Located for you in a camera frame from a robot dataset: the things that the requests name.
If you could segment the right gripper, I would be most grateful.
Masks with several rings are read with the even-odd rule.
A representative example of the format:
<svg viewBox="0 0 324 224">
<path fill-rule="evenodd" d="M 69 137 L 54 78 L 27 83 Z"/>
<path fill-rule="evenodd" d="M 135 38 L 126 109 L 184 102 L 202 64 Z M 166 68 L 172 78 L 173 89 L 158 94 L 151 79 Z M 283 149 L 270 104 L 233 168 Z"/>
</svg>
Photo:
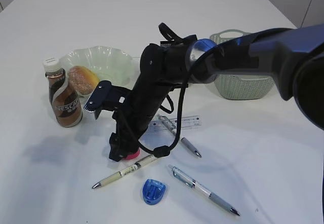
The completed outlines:
<svg viewBox="0 0 324 224">
<path fill-rule="evenodd" d="M 109 138 L 109 159 L 120 161 L 138 150 L 135 143 L 152 119 L 152 87 L 134 86 L 130 90 L 112 86 L 108 101 L 113 108 L 112 118 L 116 122 L 116 131 Z M 119 143 L 122 158 L 119 154 Z"/>
</svg>

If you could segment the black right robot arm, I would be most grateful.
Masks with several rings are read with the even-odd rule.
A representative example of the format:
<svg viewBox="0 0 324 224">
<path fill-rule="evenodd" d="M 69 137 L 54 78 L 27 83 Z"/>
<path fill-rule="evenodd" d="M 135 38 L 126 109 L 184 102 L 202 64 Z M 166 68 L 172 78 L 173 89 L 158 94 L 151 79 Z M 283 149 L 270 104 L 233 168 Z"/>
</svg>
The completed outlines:
<svg viewBox="0 0 324 224">
<path fill-rule="evenodd" d="M 218 45 L 194 36 L 179 38 L 164 24 L 159 29 L 174 43 L 144 49 L 133 89 L 118 89 L 123 102 L 112 102 L 111 93 L 104 94 L 101 109 L 112 111 L 116 121 L 110 159 L 118 162 L 143 148 L 139 138 L 170 91 L 180 88 L 181 117 L 186 86 L 208 84 L 220 74 L 272 77 L 282 99 L 294 98 L 305 117 L 323 128 L 323 25 L 273 28 Z"/>
</svg>

